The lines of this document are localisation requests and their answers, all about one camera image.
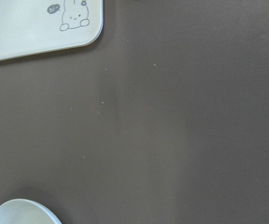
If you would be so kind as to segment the cream round plate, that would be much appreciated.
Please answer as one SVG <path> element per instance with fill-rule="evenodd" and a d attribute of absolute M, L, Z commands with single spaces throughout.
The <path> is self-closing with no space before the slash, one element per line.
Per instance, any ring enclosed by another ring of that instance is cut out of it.
<path fill-rule="evenodd" d="M 44 205 L 13 199 L 0 205 L 0 224 L 60 224 L 59 218 Z"/>

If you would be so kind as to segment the cream rabbit tray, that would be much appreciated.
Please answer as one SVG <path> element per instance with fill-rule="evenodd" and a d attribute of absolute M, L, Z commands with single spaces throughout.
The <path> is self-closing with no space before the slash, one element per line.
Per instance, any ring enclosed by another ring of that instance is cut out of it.
<path fill-rule="evenodd" d="M 93 43 L 102 0 L 0 0 L 0 61 Z"/>

